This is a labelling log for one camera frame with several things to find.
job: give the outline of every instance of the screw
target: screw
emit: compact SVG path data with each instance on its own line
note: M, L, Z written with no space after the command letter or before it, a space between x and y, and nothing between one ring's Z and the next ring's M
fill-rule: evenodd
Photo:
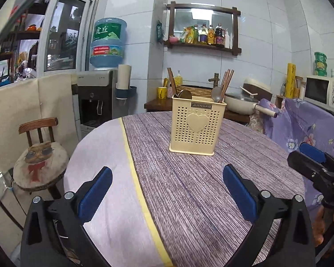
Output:
M271 193L269 191L262 191L261 196L263 196L264 198L269 198L271 197Z
M64 194L64 198L67 199L67 200L73 198L73 196L74 196L73 192L67 192L67 193Z
M296 199L296 201L298 201L298 202L303 201L303 197L302 197L301 195L295 195L295 199Z
M36 196L33 198L32 200L34 202L34 204L38 203L39 201L41 201L41 198L39 196Z

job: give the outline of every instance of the beige plastic utensil holder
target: beige plastic utensil holder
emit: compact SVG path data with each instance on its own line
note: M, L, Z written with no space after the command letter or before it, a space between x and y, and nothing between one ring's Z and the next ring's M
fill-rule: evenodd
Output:
M177 153L214 155L226 103L211 98L172 98L172 129L169 150Z

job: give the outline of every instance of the blue water jug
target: blue water jug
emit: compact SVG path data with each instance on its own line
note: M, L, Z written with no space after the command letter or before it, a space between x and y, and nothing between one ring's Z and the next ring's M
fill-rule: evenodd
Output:
M126 22L119 18L103 18L95 22L89 60L94 67L122 64L126 27Z

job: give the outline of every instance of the purple floral cover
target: purple floral cover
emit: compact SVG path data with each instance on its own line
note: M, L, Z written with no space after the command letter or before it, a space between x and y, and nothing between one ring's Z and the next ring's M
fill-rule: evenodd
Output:
M302 142L334 157L334 116L309 102L300 99L282 101L281 108L262 99L260 106L278 112L277 118L264 116L265 135L285 150L297 150ZM316 215L323 195L315 190L312 182L303 178L305 183L305 204L311 220Z

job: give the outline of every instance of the faucet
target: faucet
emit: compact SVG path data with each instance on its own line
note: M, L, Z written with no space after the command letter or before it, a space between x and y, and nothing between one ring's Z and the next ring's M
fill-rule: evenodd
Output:
M213 83L213 88L218 86L218 81L219 80L220 80L219 79L219 73L214 73L214 78L209 78L208 79L209 82L212 82L212 81L214 82Z

